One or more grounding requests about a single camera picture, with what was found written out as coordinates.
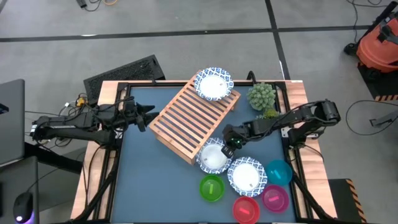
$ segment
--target wooden slatted board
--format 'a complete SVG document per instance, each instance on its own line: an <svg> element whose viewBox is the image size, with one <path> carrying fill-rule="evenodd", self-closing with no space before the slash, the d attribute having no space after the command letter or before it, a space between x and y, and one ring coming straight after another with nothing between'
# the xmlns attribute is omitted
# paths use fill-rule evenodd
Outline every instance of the wooden slatted board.
<svg viewBox="0 0 398 224"><path fill-rule="evenodd" d="M191 165L195 163L195 155L241 96L232 90L220 101L207 101L197 95L193 87L195 77L149 125L160 142Z"/></svg>

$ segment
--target green plant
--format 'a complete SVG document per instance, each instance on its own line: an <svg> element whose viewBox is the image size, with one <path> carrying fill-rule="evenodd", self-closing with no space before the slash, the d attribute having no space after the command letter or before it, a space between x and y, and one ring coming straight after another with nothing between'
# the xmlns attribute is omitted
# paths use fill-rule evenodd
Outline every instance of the green plant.
<svg viewBox="0 0 398 224"><path fill-rule="evenodd" d="M271 119L277 116L279 116L279 113L273 108L266 110L262 115L257 115L256 119Z"/></svg>
<svg viewBox="0 0 398 224"><path fill-rule="evenodd" d="M274 107L275 90L270 84L258 83L248 91L248 100L255 110L269 110Z"/></svg>

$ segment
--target blue and white bowl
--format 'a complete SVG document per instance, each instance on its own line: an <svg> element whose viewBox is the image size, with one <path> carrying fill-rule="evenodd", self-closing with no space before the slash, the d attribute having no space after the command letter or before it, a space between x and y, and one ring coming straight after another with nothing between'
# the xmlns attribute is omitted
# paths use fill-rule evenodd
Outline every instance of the blue and white bowl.
<svg viewBox="0 0 398 224"><path fill-rule="evenodd" d="M259 161L251 157L240 157L230 165L228 180L238 194L255 197L267 184L267 174Z"/></svg>
<svg viewBox="0 0 398 224"><path fill-rule="evenodd" d="M231 94L234 82L226 70L211 67L197 73L194 87L200 97L217 101Z"/></svg>
<svg viewBox="0 0 398 224"><path fill-rule="evenodd" d="M227 158L221 149L224 141L220 138L209 138L205 145L197 154L197 163L200 169L208 174L220 174L226 171L232 163L231 158Z"/></svg>

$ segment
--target yellow and black tape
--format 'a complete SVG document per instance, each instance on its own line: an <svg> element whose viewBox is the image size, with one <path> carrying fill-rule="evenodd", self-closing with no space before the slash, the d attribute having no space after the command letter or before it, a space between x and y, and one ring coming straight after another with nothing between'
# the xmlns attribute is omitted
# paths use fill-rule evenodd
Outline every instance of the yellow and black tape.
<svg viewBox="0 0 398 224"><path fill-rule="evenodd" d="M363 213L362 205L359 202L358 194L356 193L356 190L354 187L354 183L350 179L346 179L346 181L347 181L347 184L349 185L349 189L351 190L351 193L353 195L353 199L354 199L356 208L358 209L358 214L361 217L361 221L362 221L362 223L367 223L365 214Z"/></svg>
<svg viewBox="0 0 398 224"><path fill-rule="evenodd" d="M376 101L398 100L398 95L376 96Z"/></svg>

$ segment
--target computer mouse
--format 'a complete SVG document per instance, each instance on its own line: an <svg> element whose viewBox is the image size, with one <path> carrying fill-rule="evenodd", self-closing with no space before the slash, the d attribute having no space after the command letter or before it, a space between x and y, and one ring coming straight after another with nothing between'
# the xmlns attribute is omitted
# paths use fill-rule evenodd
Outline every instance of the computer mouse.
<svg viewBox="0 0 398 224"><path fill-rule="evenodd" d="M13 212L17 223L25 223L29 220L33 212L33 195L30 192L18 195L14 202Z"/></svg>

